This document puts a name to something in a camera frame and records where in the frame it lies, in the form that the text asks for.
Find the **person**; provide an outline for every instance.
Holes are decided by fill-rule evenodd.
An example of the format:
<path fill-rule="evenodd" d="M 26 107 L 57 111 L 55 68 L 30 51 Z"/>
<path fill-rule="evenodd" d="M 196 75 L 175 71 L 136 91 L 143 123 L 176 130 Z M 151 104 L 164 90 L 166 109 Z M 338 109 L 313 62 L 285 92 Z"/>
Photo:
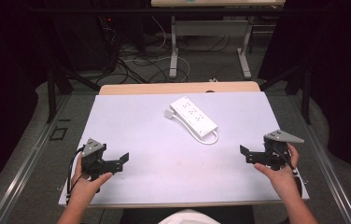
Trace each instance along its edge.
<path fill-rule="evenodd" d="M 293 167 L 297 167 L 299 159 L 298 151 L 291 144 L 288 144 L 288 149 L 291 153 L 291 164 Z M 79 156 L 77 159 L 76 170 L 72 178 L 72 183 L 75 186 L 72 190 L 72 196 L 70 197 L 69 203 L 58 220 L 59 224 L 80 223 L 84 211 L 88 207 L 96 191 L 112 176 L 112 174 L 107 173 L 91 182 L 88 180 L 89 177 L 87 175 L 82 174 L 81 161 L 82 158 Z M 316 218 L 300 196 L 297 184 L 294 180 L 294 174 L 289 166 L 285 165 L 278 171 L 271 170 L 267 166 L 259 163 L 255 163 L 254 167 L 259 172 L 266 175 L 271 181 L 274 190 L 286 207 L 289 223 L 317 223 Z M 173 214 L 161 223 L 174 223 L 172 221 L 175 219 L 182 219 L 182 216 L 195 218 L 193 221 L 196 221 L 193 223 L 218 223 L 214 219 L 192 210 L 184 210 Z"/>

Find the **white shirt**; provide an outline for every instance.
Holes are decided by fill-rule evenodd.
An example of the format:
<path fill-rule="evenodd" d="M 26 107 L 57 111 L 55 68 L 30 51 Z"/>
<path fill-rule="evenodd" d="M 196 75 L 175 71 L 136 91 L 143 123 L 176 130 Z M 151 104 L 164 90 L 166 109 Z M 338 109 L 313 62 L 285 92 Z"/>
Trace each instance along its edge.
<path fill-rule="evenodd" d="M 219 222 L 205 214 L 186 209 L 172 214 L 159 224 L 219 224 Z"/>

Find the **human hand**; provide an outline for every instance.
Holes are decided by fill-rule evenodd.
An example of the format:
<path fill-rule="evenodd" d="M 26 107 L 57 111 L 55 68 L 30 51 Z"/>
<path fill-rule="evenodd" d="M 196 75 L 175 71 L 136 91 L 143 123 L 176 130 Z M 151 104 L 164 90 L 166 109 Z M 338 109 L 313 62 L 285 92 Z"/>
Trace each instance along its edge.
<path fill-rule="evenodd" d="M 299 158 L 298 151 L 291 144 L 288 144 L 288 149 L 291 154 L 291 164 L 296 168 Z M 299 197 L 294 174 L 288 165 L 282 167 L 282 169 L 278 171 L 271 170 L 269 167 L 259 163 L 255 163 L 254 167 L 270 179 L 274 190 L 283 201 L 292 195 Z"/>
<path fill-rule="evenodd" d="M 71 191 L 71 197 L 68 205 L 77 204 L 80 208 L 85 209 L 97 190 L 112 176 L 111 173 L 106 173 L 94 181 L 89 181 L 89 175 L 82 172 L 82 156 L 77 158 L 76 170 L 71 178 L 71 184 L 74 186 Z"/>

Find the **white table surface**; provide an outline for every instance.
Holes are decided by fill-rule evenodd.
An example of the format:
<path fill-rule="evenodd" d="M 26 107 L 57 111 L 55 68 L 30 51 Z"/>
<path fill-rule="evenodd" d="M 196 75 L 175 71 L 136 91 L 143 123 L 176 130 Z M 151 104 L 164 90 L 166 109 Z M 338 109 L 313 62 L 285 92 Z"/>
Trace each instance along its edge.
<path fill-rule="evenodd" d="M 152 0 L 153 7 L 280 6 L 286 0 Z"/>
<path fill-rule="evenodd" d="M 218 141 L 197 142 L 169 104 L 188 96 L 218 126 Z M 92 207 L 157 207 L 280 202 L 266 176 L 240 153 L 264 151 L 263 135 L 278 130 L 264 92 L 96 96 L 79 147 L 106 143 L 103 159 L 130 153 L 123 172 L 101 187 Z M 59 204 L 65 205 L 65 190 Z M 303 198 L 309 196 L 303 186 Z"/>

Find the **white power strip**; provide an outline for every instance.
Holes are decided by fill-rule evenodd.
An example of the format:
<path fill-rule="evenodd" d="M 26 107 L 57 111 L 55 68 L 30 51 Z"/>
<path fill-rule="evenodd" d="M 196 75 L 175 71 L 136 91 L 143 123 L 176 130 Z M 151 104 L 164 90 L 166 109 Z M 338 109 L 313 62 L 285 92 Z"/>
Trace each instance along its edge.
<path fill-rule="evenodd" d="M 188 127 L 203 140 L 208 134 L 217 129 L 216 123 L 213 122 L 205 113 L 199 109 L 186 96 L 170 104 L 178 118 L 181 119 Z"/>

